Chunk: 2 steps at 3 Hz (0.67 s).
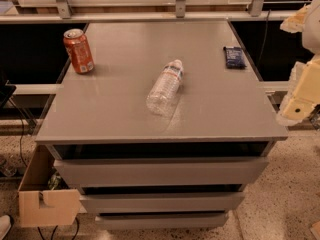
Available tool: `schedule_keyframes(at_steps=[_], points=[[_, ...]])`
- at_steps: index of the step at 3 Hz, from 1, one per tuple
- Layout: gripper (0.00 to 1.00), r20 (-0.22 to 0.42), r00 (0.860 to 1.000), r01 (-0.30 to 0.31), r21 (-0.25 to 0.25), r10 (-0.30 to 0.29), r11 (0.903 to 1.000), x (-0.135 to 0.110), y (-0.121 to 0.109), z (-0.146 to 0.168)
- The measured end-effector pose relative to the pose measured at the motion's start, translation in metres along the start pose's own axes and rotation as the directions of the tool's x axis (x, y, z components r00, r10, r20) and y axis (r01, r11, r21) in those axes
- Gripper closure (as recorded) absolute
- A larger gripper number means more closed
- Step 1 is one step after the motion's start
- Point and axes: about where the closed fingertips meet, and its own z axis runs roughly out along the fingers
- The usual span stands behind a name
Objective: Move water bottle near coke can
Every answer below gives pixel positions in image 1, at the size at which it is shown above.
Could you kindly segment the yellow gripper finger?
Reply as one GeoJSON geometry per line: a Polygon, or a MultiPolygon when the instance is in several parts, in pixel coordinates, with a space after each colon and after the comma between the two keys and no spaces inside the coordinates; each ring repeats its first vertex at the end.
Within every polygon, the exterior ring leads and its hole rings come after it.
{"type": "Polygon", "coordinates": [[[309,5],[304,5],[293,15],[286,18],[280,25],[280,29],[288,33],[302,32],[304,28],[305,17],[307,15],[309,5]]]}
{"type": "Polygon", "coordinates": [[[320,104],[320,57],[307,63],[296,62],[288,81],[276,120],[283,126],[294,126],[309,117],[320,104]]]}

